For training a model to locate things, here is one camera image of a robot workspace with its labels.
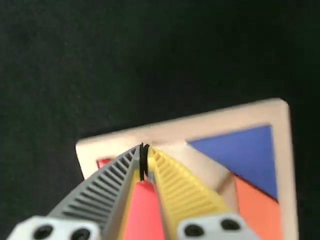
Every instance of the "black cloth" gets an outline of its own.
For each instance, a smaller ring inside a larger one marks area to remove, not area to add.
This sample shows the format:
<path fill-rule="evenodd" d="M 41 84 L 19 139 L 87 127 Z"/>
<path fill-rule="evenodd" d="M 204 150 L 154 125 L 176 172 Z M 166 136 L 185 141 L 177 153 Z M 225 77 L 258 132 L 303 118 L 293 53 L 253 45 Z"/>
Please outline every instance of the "black cloth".
<path fill-rule="evenodd" d="M 300 237 L 315 239 L 320 5 L 309 2 L 1 2 L 0 238 L 83 180 L 82 137 L 280 97 Z"/>

